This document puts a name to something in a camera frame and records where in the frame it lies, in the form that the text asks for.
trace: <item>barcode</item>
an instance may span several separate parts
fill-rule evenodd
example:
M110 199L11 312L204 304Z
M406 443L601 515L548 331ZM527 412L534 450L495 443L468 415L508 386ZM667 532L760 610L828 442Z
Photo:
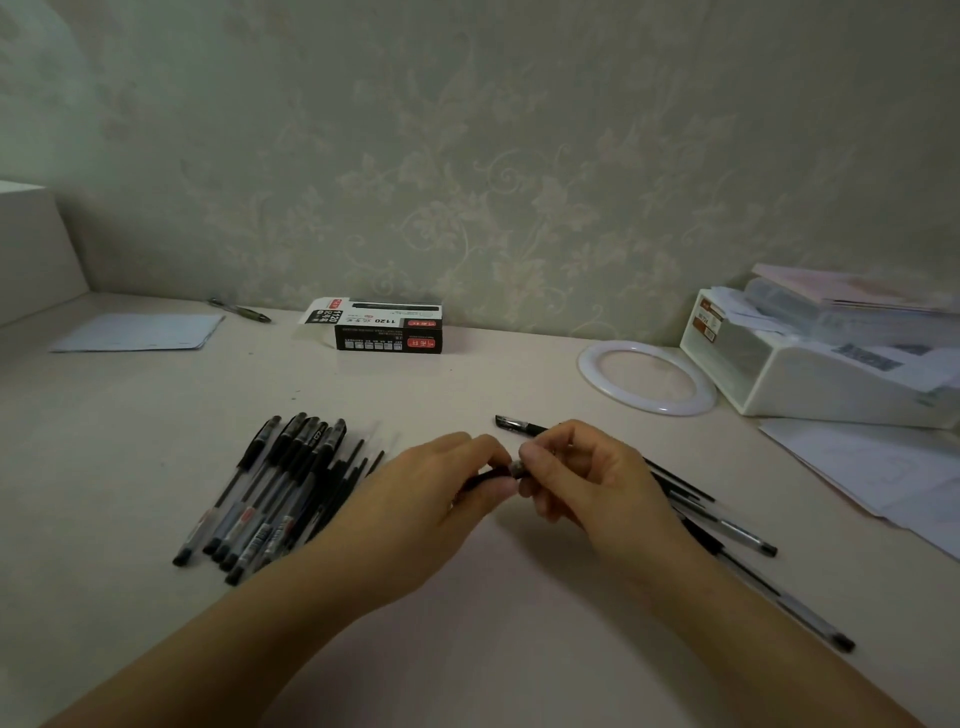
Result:
M898 361L888 359L886 356L881 356L878 353L868 352L866 349L860 349L860 347L854 344L844 344L842 347L834 349L833 352L846 356L853 361L858 361L861 364L866 364L868 367L879 369L882 372L891 372L897 369L897 367L903 366L903 364Z

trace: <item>floral wallpaper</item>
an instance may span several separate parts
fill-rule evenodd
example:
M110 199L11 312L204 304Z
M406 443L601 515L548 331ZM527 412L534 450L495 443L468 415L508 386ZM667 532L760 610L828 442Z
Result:
M0 0L101 290L676 341L758 261L960 284L953 0Z

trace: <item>left hand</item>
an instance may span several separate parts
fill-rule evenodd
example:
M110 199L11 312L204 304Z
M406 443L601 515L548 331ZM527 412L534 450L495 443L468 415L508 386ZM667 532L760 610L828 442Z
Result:
M465 432L407 449L363 482L303 556L333 566L361 613L406 596L516 493L513 478L498 477L458 497L464 481L484 465L509 465L510 459L491 435Z

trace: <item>white storage box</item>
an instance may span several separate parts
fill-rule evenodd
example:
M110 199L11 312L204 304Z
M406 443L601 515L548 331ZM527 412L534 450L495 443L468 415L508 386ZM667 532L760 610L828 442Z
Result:
M680 348L740 414L942 429L960 422L960 389L920 392L828 355L827 345L725 323L722 309L705 305L707 293L697 296Z
M0 326L89 290L53 193L0 181Z

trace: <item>white ring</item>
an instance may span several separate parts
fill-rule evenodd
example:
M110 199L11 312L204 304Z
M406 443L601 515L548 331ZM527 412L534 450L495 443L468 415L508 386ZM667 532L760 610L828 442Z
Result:
M621 389L600 373L600 367L598 366L600 357L610 352L646 353L655 356L657 359L668 361L693 379L696 392L689 400L659 401L648 400L640 395L635 395L633 392ZM580 356L577 357L577 367L584 379L605 395L647 412L688 417L709 412L716 404L716 387L696 365L689 359L684 359L673 352L660 347L652 347L649 344L639 344L636 341L602 341L599 344L587 347L580 353Z

